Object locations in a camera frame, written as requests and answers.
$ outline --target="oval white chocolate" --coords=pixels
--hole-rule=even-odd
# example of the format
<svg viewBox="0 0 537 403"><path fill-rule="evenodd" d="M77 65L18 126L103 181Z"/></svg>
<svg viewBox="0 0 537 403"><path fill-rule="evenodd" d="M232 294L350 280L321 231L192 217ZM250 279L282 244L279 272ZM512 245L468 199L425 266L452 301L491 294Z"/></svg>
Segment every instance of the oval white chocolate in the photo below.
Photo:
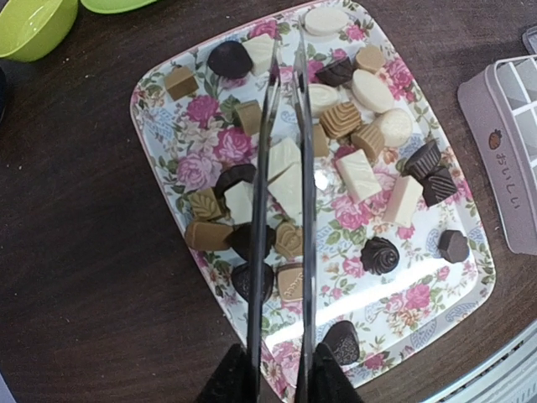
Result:
<svg viewBox="0 0 537 403"><path fill-rule="evenodd" d="M394 96L388 86L369 71L354 71L352 93L364 107L376 113L384 113L394 107Z"/></svg>
<svg viewBox="0 0 537 403"><path fill-rule="evenodd" d="M400 107L390 109L373 122L384 136L386 147L400 147L412 135L412 119Z"/></svg>
<svg viewBox="0 0 537 403"><path fill-rule="evenodd" d="M310 84L311 115L318 118L325 110L340 103L339 91L324 84Z"/></svg>
<svg viewBox="0 0 537 403"><path fill-rule="evenodd" d="M338 8L318 7L309 11L304 18L305 29L315 36L332 35L349 22L349 17Z"/></svg>

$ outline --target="green bowl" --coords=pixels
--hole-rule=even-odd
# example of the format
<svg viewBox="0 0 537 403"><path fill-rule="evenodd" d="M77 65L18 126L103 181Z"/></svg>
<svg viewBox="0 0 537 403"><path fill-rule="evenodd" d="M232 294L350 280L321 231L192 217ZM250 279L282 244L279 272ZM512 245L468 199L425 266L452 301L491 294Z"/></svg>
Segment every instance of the green bowl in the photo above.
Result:
<svg viewBox="0 0 537 403"><path fill-rule="evenodd" d="M93 13L116 14L126 13L154 3L157 0L81 0L84 7Z"/></svg>
<svg viewBox="0 0 537 403"><path fill-rule="evenodd" d="M69 33L78 0L9 0L0 13L0 58L41 59Z"/></svg>

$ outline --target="white chocolate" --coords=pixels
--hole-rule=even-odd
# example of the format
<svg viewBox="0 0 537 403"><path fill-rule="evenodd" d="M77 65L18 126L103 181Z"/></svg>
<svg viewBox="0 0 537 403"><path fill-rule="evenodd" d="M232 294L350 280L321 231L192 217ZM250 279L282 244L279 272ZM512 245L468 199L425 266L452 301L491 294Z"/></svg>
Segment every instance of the white chocolate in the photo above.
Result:
<svg viewBox="0 0 537 403"><path fill-rule="evenodd" d="M412 176L397 178L394 192L386 206L384 221L409 228L422 192L423 186Z"/></svg>
<svg viewBox="0 0 537 403"><path fill-rule="evenodd" d="M412 119L399 107L383 113L373 124L383 134L386 147L400 147L412 135Z"/></svg>
<svg viewBox="0 0 537 403"><path fill-rule="evenodd" d="M270 59L272 58L272 48L274 39L269 34L263 34L242 42L246 48L250 59L253 62L252 73L260 76L269 71Z"/></svg>
<svg viewBox="0 0 537 403"><path fill-rule="evenodd" d="M363 149L340 158L336 161L336 167L355 203L362 202L382 190Z"/></svg>
<svg viewBox="0 0 537 403"><path fill-rule="evenodd" d="M334 7L318 7L309 11L304 18L305 29L315 36L336 34L349 22L349 17Z"/></svg>
<svg viewBox="0 0 537 403"><path fill-rule="evenodd" d="M324 84L310 84L311 115L319 118L321 114L340 103L340 94L336 88Z"/></svg>
<svg viewBox="0 0 537 403"><path fill-rule="evenodd" d="M354 71L352 93L364 107L373 112L384 113L394 107L394 96L388 86L369 71Z"/></svg>
<svg viewBox="0 0 537 403"><path fill-rule="evenodd" d="M268 191L285 213L299 222L302 217L302 169L301 164L292 164L273 183Z"/></svg>
<svg viewBox="0 0 537 403"><path fill-rule="evenodd" d="M224 197L235 225L252 221L253 185L251 183L238 182L224 192Z"/></svg>
<svg viewBox="0 0 537 403"><path fill-rule="evenodd" d="M300 149L293 139L286 137L270 148L268 154L268 181L273 180L292 164L302 161Z"/></svg>

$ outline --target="lime green cup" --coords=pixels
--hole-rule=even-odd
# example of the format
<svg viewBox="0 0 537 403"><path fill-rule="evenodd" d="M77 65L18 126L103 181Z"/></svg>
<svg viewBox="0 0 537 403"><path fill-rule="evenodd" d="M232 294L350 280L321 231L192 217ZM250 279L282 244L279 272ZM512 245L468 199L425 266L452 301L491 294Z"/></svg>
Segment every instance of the lime green cup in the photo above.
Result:
<svg viewBox="0 0 537 403"><path fill-rule="evenodd" d="M0 58L34 61L69 33L78 0L9 0L0 13Z"/></svg>

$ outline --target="wood grain surface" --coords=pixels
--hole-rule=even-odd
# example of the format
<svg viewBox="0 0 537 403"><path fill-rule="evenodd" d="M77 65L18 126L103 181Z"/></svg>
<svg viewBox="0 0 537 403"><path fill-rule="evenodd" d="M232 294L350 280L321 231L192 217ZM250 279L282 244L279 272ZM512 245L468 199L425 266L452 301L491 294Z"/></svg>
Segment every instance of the wood grain surface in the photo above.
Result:
<svg viewBox="0 0 537 403"><path fill-rule="evenodd" d="M237 341L192 260L134 132L149 68L290 0L161 0L122 15L81 8L65 41L10 82L0 125L0 371L20 403L192 402ZM523 55L535 1L364 0L403 56L467 174L498 271L486 303L359 389L423 400L537 317L537 259L505 243L456 89ZM263 401L275 402L264 385Z"/></svg>

